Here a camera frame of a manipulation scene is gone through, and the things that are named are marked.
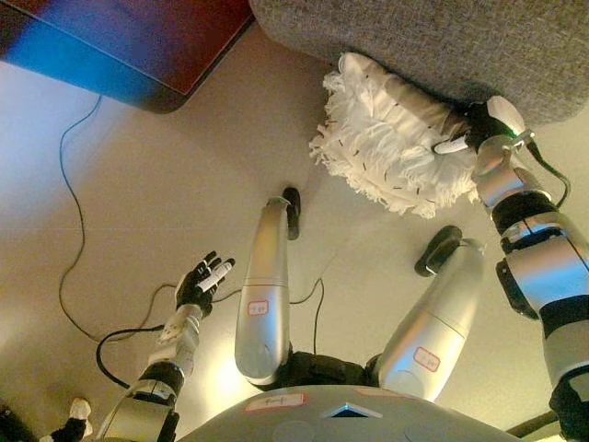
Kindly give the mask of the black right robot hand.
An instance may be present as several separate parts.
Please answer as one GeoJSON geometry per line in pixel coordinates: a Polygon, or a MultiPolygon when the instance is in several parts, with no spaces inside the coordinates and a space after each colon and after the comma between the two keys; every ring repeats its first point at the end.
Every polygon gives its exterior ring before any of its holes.
{"type": "Polygon", "coordinates": [[[449,155],[468,148],[478,151],[479,146],[496,135],[516,139],[526,130],[525,121],[512,102],[503,96],[493,96],[485,102],[473,102],[464,112],[468,128],[449,141],[432,147],[438,155],[449,155]]]}

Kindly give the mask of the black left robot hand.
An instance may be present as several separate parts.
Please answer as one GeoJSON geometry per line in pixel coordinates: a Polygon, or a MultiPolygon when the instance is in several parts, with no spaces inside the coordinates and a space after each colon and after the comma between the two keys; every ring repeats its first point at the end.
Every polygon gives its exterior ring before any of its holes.
{"type": "Polygon", "coordinates": [[[213,298],[225,276],[233,269],[236,261],[223,261],[215,250],[209,252],[179,281],[175,291],[176,309],[183,306],[197,306],[204,318],[213,311],[213,298]]]}

